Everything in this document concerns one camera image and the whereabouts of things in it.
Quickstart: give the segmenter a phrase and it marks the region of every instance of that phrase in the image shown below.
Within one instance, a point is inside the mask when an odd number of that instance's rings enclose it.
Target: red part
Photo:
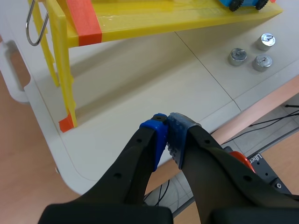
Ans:
[[[71,114],[68,113],[67,117],[59,121],[60,130],[64,133],[71,130],[74,127],[73,121],[71,120]]]
[[[79,36],[79,46],[101,43],[102,31],[91,0],[66,0]]]
[[[230,152],[229,154],[231,154],[233,157],[238,159],[241,163],[243,163],[246,167],[248,167],[255,173],[251,163],[249,162],[249,160],[246,158],[245,155],[243,155],[242,153],[239,153],[237,151]]]

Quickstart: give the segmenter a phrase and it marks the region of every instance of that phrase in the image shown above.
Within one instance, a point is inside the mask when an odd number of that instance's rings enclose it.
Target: blue gripper pad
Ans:
[[[187,131],[190,127],[199,125],[195,121],[180,113],[171,113],[167,118],[168,139],[167,146],[170,155],[181,169]]]
[[[165,114],[157,113],[154,116],[167,117]],[[158,164],[160,162],[162,153],[166,147],[167,135],[168,135],[168,125],[163,124],[163,122],[158,120],[147,120],[140,124],[140,127],[148,127],[154,129],[157,133],[156,137],[156,148],[155,148],[155,161],[154,161],[154,171],[157,170]]]

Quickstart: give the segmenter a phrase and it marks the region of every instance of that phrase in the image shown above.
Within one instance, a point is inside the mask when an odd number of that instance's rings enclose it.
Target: orange tape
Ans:
[[[65,119],[59,121],[59,127],[63,133],[71,130],[74,127],[73,121],[71,120],[70,112],[68,112],[68,115]]]
[[[91,0],[66,0],[79,36],[79,46],[101,43],[102,31]]]

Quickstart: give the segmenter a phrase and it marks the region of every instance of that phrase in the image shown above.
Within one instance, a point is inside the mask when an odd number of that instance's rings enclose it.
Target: black wheel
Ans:
[[[256,9],[261,10],[268,3],[268,1],[269,0],[258,0],[256,4]]]
[[[235,10],[240,8],[240,6],[243,4],[243,2],[244,2],[244,0],[232,0],[232,2],[229,5],[229,10],[234,12]]]

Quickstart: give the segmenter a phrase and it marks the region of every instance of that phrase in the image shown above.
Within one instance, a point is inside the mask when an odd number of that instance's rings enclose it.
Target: yellow shelf leg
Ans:
[[[47,9],[53,39],[54,55],[67,117],[59,122],[62,132],[77,127],[75,101],[72,94],[72,76],[67,45],[66,17],[56,0],[47,0]]]

